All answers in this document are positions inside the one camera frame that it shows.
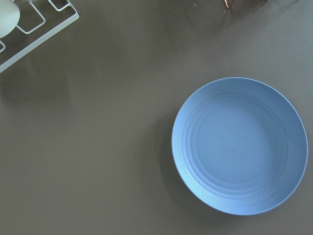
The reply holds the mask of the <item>blue round plate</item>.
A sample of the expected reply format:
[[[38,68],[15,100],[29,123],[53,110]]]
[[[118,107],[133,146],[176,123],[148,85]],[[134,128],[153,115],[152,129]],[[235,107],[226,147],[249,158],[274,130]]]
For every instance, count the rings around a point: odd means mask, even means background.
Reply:
[[[273,87],[242,77],[193,92],[175,118],[171,147],[187,188],[233,215],[286,202],[303,178],[309,150],[293,105]]]

